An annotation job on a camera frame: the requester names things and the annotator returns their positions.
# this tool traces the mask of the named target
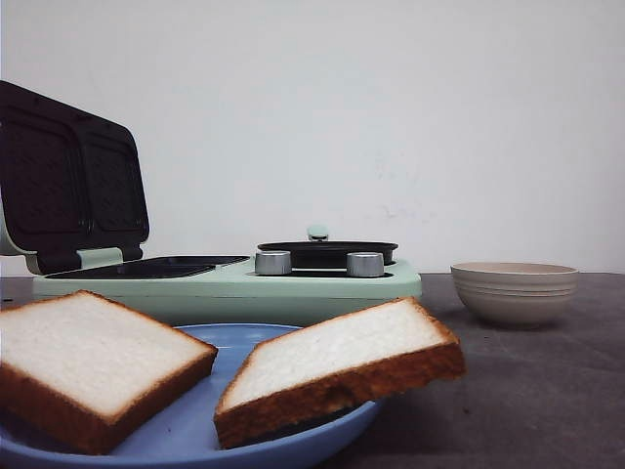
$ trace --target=black cooking plate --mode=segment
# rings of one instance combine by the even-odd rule
[[[290,251],[291,266],[305,269],[345,269],[350,252],[381,252],[384,265],[393,263],[397,244],[369,241],[295,241],[259,244],[261,251]]]

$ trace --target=white bread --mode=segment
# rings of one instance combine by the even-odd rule
[[[222,448],[465,372],[459,340],[414,298],[258,344],[222,394]]]
[[[77,291],[0,312],[0,408],[100,454],[211,372],[217,349]]]

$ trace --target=table surface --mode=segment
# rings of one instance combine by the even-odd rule
[[[535,330],[475,320],[450,274],[422,279],[466,376],[388,399],[319,469],[625,467],[625,276],[582,274],[568,313]],[[29,301],[30,285],[2,278],[3,305]]]

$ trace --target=open lid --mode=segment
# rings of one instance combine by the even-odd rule
[[[26,255],[36,274],[80,269],[80,250],[143,255],[149,225],[132,134],[6,81],[0,195],[0,253]]]

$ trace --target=beige bowl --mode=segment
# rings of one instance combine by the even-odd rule
[[[451,266],[462,303],[483,320],[536,327],[561,315],[579,272],[546,264],[469,262]]]

